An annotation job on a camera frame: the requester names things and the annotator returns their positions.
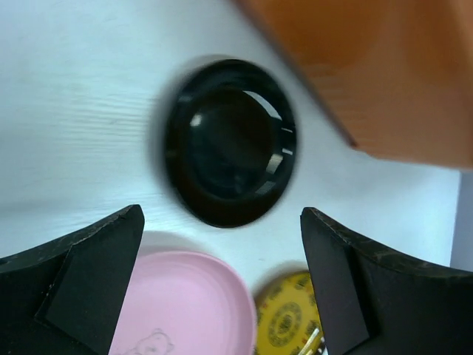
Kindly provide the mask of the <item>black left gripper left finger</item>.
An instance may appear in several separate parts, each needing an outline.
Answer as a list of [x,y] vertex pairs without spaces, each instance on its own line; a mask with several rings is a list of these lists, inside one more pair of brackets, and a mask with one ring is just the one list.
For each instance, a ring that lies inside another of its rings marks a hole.
[[1,353],[109,353],[144,224],[130,205],[3,257]]

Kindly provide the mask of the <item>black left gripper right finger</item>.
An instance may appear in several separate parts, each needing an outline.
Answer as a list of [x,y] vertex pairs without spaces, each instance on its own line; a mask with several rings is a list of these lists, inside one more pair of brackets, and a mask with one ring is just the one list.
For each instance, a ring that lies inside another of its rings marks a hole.
[[470,354],[472,273],[396,251],[318,209],[301,232],[330,354]]

